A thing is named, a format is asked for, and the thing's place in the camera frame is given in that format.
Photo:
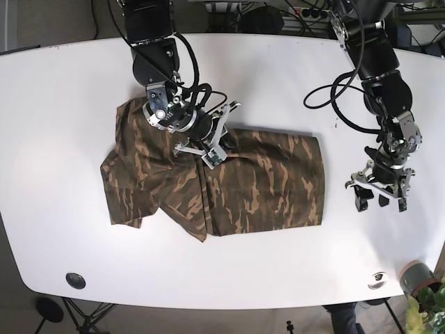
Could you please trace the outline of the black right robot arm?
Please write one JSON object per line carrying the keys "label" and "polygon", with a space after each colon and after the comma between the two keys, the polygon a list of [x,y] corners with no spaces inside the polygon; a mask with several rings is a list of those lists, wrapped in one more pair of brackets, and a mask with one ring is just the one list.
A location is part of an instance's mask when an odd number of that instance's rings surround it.
{"label": "black right robot arm", "polygon": [[214,169],[227,158],[231,143],[225,126],[240,104],[223,100],[210,110],[205,105],[217,92],[200,82],[195,53],[176,32],[171,1],[119,1],[124,18],[121,38],[131,49],[133,75],[145,87],[147,122],[163,131],[182,133],[174,153],[199,156]]}

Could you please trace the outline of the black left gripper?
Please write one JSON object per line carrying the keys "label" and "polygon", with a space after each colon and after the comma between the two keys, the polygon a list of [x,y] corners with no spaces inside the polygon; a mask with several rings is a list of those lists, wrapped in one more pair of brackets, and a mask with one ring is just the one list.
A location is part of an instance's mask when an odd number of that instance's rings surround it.
{"label": "black left gripper", "polygon": [[368,209],[368,201],[374,199],[372,191],[379,192],[378,203],[386,207],[390,200],[397,200],[398,211],[407,210],[410,179],[415,176],[412,168],[406,168],[410,155],[419,149],[422,136],[417,132],[409,138],[402,138],[393,132],[373,132],[377,136],[379,148],[365,147],[365,153],[371,158],[362,171],[362,186],[348,181],[345,188],[353,188],[355,206],[358,212]]}

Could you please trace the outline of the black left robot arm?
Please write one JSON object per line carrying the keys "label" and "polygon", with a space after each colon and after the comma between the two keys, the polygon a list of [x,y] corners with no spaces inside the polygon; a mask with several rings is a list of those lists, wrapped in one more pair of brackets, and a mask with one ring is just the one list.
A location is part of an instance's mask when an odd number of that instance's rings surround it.
{"label": "black left robot arm", "polygon": [[[336,115],[350,128],[376,137],[378,148],[365,147],[369,156],[366,167],[352,173],[345,184],[355,192],[357,211],[368,208],[368,201],[378,198],[385,207],[390,200],[398,209],[407,209],[407,193],[415,172],[406,168],[410,155],[419,149],[422,135],[412,113],[412,91],[398,69],[400,63],[385,31],[385,17],[396,1],[335,1],[329,20],[341,48],[354,68],[338,76],[329,86],[327,101]],[[359,91],[373,114],[378,129],[356,125],[345,117],[337,99],[351,87],[355,77],[361,81]]]}

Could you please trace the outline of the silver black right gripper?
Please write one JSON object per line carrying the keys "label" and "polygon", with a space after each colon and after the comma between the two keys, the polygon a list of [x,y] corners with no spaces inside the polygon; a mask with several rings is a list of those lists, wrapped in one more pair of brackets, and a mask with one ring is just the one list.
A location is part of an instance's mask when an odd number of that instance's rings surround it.
{"label": "silver black right gripper", "polygon": [[205,111],[202,106],[183,100],[181,89],[174,93],[166,87],[146,87],[145,92],[143,114],[149,125],[186,137],[175,144],[175,157],[181,152],[199,155],[211,170],[226,160],[220,140],[227,134],[225,123],[230,113],[241,105],[238,101]]}

